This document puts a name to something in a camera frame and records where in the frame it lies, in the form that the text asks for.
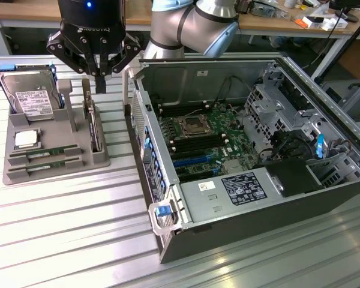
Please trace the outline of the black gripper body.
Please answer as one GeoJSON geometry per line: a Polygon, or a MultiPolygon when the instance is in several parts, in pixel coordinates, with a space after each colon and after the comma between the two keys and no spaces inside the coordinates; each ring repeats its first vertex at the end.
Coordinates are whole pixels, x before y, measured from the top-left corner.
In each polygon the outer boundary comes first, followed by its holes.
{"type": "Polygon", "coordinates": [[[73,47],[80,49],[82,37],[91,51],[99,54],[101,45],[108,53],[119,53],[126,36],[125,1],[58,1],[60,32],[73,47]]]}

